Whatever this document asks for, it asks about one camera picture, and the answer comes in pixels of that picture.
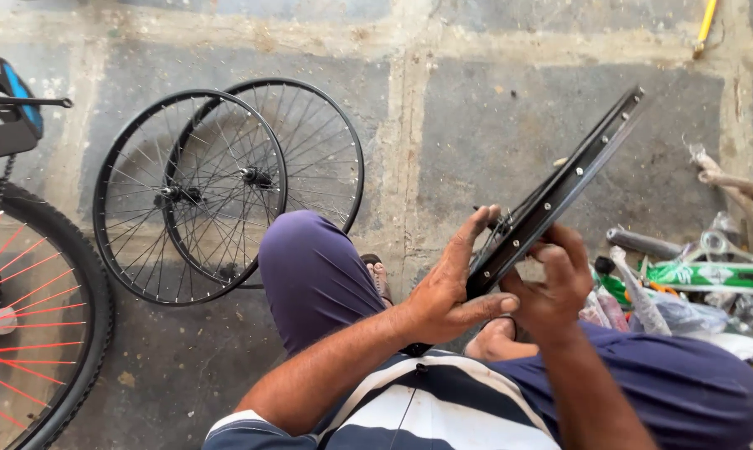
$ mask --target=navy and white striped shirt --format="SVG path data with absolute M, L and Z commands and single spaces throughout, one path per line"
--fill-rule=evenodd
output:
M 425 372 L 416 365 L 423 364 Z M 204 450 L 560 448 L 510 379 L 462 355 L 394 355 L 310 434 L 292 437 L 253 411 L 212 426 Z

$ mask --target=fingernail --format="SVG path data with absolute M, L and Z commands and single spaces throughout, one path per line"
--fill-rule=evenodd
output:
M 514 295 L 509 295 L 506 299 L 503 299 L 501 301 L 501 311 L 502 312 L 513 312 L 518 309 L 518 297 L 515 297 Z

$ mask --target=man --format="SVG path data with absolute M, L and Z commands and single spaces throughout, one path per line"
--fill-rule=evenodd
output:
M 272 448 L 719 448 L 753 441 L 753 370 L 709 343 L 577 320 L 592 288 L 580 236 L 555 225 L 530 251 L 545 283 L 512 271 L 465 302 L 480 208 L 438 264 L 390 307 L 346 236 L 311 211 L 279 217 L 260 248 L 290 358 L 214 425 L 205 450 Z M 466 354 L 398 354 L 491 320 Z M 535 345 L 513 340 L 515 323 Z

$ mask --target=hand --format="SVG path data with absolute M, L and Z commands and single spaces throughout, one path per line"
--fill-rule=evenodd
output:
M 498 205 L 493 205 L 471 215 L 410 297 L 388 309 L 394 314 L 394 328 L 407 343 L 448 342 L 482 320 L 515 311 L 518 299 L 512 294 L 488 294 L 469 302 L 465 296 L 474 241 L 499 212 Z
M 524 282 L 515 269 L 499 282 L 502 291 L 521 299 L 512 316 L 538 345 L 568 338 L 593 288 L 588 254 L 579 233 L 555 223 L 544 238 L 550 243 L 537 243 L 529 253 L 543 264 L 545 282 Z

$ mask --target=foot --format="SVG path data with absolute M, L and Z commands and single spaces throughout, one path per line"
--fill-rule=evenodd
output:
M 379 296 L 382 298 L 386 308 L 393 306 L 393 299 L 390 295 L 390 286 L 388 285 L 388 270 L 384 268 L 381 262 L 365 264 L 368 268 L 371 277 L 374 280 L 374 285 L 377 287 L 376 291 L 379 292 Z
M 516 339 L 516 322 L 511 317 L 496 317 L 465 345 L 463 354 L 478 360 L 490 360 L 491 348 Z

